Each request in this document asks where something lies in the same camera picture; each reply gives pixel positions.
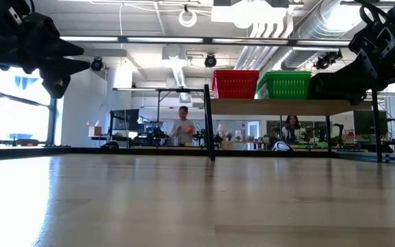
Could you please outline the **black computer monitor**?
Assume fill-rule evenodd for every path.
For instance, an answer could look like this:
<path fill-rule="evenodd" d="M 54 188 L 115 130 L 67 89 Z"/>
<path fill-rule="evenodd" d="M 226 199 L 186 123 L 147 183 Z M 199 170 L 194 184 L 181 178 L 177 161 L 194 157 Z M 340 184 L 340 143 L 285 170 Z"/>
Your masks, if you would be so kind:
<path fill-rule="evenodd" d="M 354 110 L 353 112 L 354 131 L 356 135 L 375 134 L 374 132 L 374 113 L 372 110 Z M 379 111 L 378 131 L 380 135 L 386 135 L 387 113 Z"/>
<path fill-rule="evenodd" d="M 112 110 L 112 130 L 138 130 L 139 109 Z"/>

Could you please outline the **silver ventilation duct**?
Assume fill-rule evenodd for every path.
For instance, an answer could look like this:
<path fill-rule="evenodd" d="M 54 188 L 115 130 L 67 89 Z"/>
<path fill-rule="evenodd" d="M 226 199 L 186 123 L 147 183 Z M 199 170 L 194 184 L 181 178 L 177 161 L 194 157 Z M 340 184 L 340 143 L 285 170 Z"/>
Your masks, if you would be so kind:
<path fill-rule="evenodd" d="M 319 0 L 307 17 L 294 25 L 288 14 L 279 24 L 272 24 L 280 38 L 339 39 L 361 22 L 358 5 L 342 5 L 342 1 Z M 295 47 L 245 46 L 235 69 L 293 71 L 306 64 L 317 50 L 299 50 Z"/>

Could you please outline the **wooden shelf black metal frame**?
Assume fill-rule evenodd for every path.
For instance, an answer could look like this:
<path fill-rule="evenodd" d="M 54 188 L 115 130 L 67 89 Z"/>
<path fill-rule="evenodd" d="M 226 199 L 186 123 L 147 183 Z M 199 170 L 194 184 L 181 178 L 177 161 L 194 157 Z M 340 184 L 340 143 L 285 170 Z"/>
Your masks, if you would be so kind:
<path fill-rule="evenodd" d="M 331 116 L 352 110 L 372 110 L 374 120 L 378 121 L 379 107 L 377 94 L 372 94 L 372 101 L 362 102 L 356 106 L 346 100 L 300 100 L 300 99 L 212 99 L 209 86 L 204 86 L 204 115 L 206 124 L 206 145 L 208 158 L 214 161 L 223 156 L 214 146 L 213 115 L 279 115 L 283 116 L 323 116 L 326 120 L 325 152 L 243 152 L 240 157 L 284 157 L 284 158 L 335 158 L 331 147 Z"/>

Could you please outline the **person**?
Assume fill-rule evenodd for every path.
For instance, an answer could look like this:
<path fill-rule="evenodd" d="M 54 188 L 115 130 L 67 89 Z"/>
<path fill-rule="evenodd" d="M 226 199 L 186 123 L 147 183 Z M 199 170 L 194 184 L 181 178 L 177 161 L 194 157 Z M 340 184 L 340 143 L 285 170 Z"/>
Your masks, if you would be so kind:
<path fill-rule="evenodd" d="M 282 140 L 288 144 L 296 144 L 302 140 L 302 129 L 296 115 L 288 115 L 282 128 Z"/>
<path fill-rule="evenodd" d="M 187 118 L 188 113 L 189 109 L 186 106 L 179 107 L 179 118 L 173 122 L 171 138 L 175 141 L 177 146 L 186 146 L 188 143 L 192 144 L 193 142 L 195 126 L 194 123 Z"/>

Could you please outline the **green slotted plastic basket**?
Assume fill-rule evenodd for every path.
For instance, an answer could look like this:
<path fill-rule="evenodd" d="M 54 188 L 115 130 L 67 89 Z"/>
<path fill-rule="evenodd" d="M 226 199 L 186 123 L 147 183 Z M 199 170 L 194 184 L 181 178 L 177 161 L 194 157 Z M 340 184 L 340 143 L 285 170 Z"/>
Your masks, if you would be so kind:
<path fill-rule="evenodd" d="M 278 75 L 278 76 L 311 76 L 310 71 L 268 71 L 266 75 Z"/>
<path fill-rule="evenodd" d="M 307 99 L 311 76 L 264 75 L 256 87 L 259 99 Z"/>

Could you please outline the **black slotted plastic basket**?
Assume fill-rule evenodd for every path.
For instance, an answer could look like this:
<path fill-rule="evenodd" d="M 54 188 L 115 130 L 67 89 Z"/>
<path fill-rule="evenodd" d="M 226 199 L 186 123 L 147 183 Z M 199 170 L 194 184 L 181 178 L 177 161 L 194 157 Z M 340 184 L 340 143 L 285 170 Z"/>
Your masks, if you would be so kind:
<path fill-rule="evenodd" d="M 334 76 L 314 76 L 310 79 L 308 99 L 363 100 L 367 93 L 355 83 Z"/>

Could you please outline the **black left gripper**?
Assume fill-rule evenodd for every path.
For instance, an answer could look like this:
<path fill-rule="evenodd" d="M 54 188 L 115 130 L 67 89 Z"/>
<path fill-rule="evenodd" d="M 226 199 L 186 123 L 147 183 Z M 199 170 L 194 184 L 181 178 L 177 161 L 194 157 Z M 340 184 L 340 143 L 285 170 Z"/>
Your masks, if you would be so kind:
<path fill-rule="evenodd" d="M 39 69 L 42 86 L 50 97 L 64 96 L 71 75 L 90 68 L 90 63 L 61 58 L 81 56 L 84 49 L 59 38 L 51 18 L 28 7 L 0 6 L 0 68 Z"/>

